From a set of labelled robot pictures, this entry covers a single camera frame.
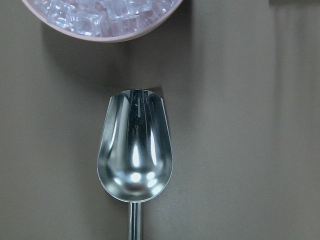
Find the metal ice scoop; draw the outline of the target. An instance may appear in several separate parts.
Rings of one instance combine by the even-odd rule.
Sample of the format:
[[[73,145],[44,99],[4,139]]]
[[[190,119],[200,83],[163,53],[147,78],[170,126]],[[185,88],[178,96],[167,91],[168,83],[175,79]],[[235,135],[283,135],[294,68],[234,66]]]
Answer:
[[[163,99],[146,89],[110,98],[97,156],[101,185],[129,204],[128,239],[143,238],[142,203],[170,181],[173,156]]]

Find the pink bowl of ice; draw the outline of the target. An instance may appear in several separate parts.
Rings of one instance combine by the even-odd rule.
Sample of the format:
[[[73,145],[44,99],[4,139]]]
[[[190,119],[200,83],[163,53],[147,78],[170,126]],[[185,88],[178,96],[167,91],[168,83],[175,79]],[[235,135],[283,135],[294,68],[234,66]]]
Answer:
[[[167,20],[180,0],[25,0],[51,28],[74,38],[102,43],[141,37]]]

